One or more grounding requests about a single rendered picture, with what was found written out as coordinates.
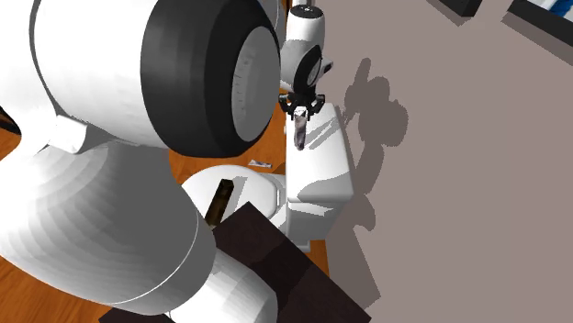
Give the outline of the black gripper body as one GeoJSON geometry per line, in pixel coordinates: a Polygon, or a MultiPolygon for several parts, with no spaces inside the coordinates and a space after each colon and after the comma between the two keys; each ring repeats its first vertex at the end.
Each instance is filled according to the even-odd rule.
{"type": "Polygon", "coordinates": [[[316,95],[314,94],[297,94],[297,93],[289,94],[289,101],[292,109],[296,109],[299,106],[311,109],[312,104],[315,100],[316,100],[316,95]]]}

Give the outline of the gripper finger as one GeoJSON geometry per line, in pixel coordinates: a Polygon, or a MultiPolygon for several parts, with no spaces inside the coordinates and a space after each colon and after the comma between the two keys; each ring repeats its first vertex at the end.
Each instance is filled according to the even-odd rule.
{"type": "Polygon", "coordinates": [[[325,104],[325,95],[316,95],[312,103],[308,103],[308,118],[318,114],[325,104]]]}
{"type": "Polygon", "coordinates": [[[296,106],[293,105],[292,103],[290,103],[288,101],[289,96],[288,95],[280,95],[278,97],[278,103],[281,107],[281,109],[290,116],[290,119],[293,120],[294,119],[294,112],[296,110],[296,106]]]}

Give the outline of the silver grey elongated object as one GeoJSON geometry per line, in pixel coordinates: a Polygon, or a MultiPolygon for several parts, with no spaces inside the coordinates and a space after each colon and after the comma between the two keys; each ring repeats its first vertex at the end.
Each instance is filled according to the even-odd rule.
{"type": "Polygon", "coordinates": [[[300,110],[294,115],[294,145],[297,150],[303,150],[306,141],[307,111],[300,110]]]}

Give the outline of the black frame with blue panel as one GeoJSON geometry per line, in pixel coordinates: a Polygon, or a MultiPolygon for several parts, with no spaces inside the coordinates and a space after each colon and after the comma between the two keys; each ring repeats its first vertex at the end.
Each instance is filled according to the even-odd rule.
{"type": "Polygon", "coordinates": [[[573,0],[512,0],[508,12],[573,47],[573,0]]]}

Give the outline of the brown rectangular box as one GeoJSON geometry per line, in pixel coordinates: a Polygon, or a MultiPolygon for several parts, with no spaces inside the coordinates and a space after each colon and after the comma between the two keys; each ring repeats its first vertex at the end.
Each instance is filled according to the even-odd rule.
{"type": "Polygon", "coordinates": [[[205,220],[210,228],[218,226],[230,201],[234,183],[229,179],[221,179],[216,192],[209,204],[205,220]]]}

